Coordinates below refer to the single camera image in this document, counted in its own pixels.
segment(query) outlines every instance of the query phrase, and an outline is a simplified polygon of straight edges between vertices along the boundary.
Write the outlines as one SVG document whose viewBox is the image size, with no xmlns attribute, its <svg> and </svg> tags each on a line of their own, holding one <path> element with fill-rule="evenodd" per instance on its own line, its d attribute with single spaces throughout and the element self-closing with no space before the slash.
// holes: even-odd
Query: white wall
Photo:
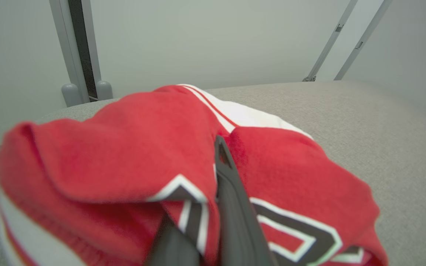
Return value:
<svg viewBox="0 0 426 266">
<path fill-rule="evenodd" d="M 343 79 L 376 84 L 426 112 L 426 1 L 393 0 Z"/>
<path fill-rule="evenodd" d="M 21 120 L 66 107 L 67 69 L 48 0 L 0 0 L 0 140 Z"/>
<path fill-rule="evenodd" d="M 101 77 L 114 97 L 302 81 L 349 0 L 91 0 Z"/>
</svg>

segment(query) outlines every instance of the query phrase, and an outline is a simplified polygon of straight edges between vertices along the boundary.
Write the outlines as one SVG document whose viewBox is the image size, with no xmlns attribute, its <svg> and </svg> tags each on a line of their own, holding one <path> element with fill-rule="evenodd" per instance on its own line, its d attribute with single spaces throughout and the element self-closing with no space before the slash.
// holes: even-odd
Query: clothing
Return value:
<svg viewBox="0 0 426 266">
<path fill-rule="evenodd" d="M 191 85 L 109 104 L 84 122 L 24 122 L 0 152 L 0 232 L 26 265 L 141 265 L 164 214 L 208 266 L 225 138 L 280 265 L 387 265 L 367 184 L 277 116 Z"/>
</svg>

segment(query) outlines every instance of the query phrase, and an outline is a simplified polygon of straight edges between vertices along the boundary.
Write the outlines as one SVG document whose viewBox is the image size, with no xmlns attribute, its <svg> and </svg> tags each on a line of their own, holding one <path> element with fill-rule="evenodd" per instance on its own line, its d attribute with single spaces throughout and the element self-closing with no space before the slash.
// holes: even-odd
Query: red garment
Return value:
<svg viewBox="0 0 426 266">
<path fill-rule="evenodd" d="M 126 96 L 84 122 L 25 122 L 8 132 L 0 152 L 7 256 L 26 265 L 141 265 L 167 212 L 215 265 L 218 134 L 279 265 L 387 265 L 367 184 L 276 116 L 186 85 Z"/>
</svg>

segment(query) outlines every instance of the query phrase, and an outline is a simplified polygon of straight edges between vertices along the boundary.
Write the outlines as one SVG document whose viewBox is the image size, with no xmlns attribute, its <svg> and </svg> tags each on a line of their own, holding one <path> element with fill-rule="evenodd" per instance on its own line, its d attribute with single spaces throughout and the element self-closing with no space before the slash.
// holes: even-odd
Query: red fabric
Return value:
<svg viewBox="0 0 426 266">
<path fill-rule="evenodd" d="M 182 86 L 126 96 L 84 122 L 17 125 L 3 141 L 0 185 L 88 265 L 141 265 L 163 215 L 179 224 L 184 206 L 146 201 L 181 174 L 206 198 L 203 258 L 211 266 L 220 233 L 213 171 L 217 134 L 226 139 L 250 197 L 335 228 L 343 242 L 338 253 L 358 245 L 370 254 L 369 265 L 387 264 L 373 230 L 379 209 L 365 183 L 300 133 L 239 127 L 228 134 Z M 265 235 L 289 249 L 300 244 L 274 229 Z"/>
</svg>

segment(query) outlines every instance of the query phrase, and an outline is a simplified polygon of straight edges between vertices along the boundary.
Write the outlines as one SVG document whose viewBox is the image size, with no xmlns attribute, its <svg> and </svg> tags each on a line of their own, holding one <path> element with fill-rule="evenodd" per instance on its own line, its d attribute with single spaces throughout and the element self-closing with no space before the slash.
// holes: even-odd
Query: red stripe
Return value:
<svg viewBox="0 0 426 266">
<path fill-rule="evenodd" d="M 22 261 L 22 263 L 26 266 L 37 266 L 37 264 L 27 255 L 27 253 L 24 251 L 24 249 L 22 249 L 22 247 L 19 245 L 16 238 L 12 234 L 11 229 L 7 225 L 7 221 L 6 221 L 6 218 L 5 218 L 5 216 L 4 216 L 4 214 L 1 210 L 1 207 L 0 207 L 0 217 L 2 219 L 3 226 L 4 226 L 4 229 L 5 229 L 5 232 L 6 232 L 6 238 L 9 241 L 9 243 L 11 244 L 11 246 L 13 247 L 13 249 L 16 252 L 19 259 Z"/>
<path fill-rule="evenodd" d="M 214 106 L 210 100 L 208 100 L 208 98 L 206 98 L 201 92 L 197 91 L 195 88 L 192 88 L 190 86 L 186 86 L 188 89 L 192 89 L 194 91 L 196 91 L 198 94 L 200 94 L 203 99 L 205 99 L 205 101 L 211 106 L 211 108 L 213 108 L 213 110 L 215 110 L 220 116 L 222 116 L 226 121 L 228 121 L 231 125 L 233 125 L 234 127 L 239 127 L 237 123 L 233 122 L 231 119 L 227 118 L 227 116 L 225 116 L 220 110 L 218 110 L 218 108 L 216 108 L 216 106 Z"/>
</svg>

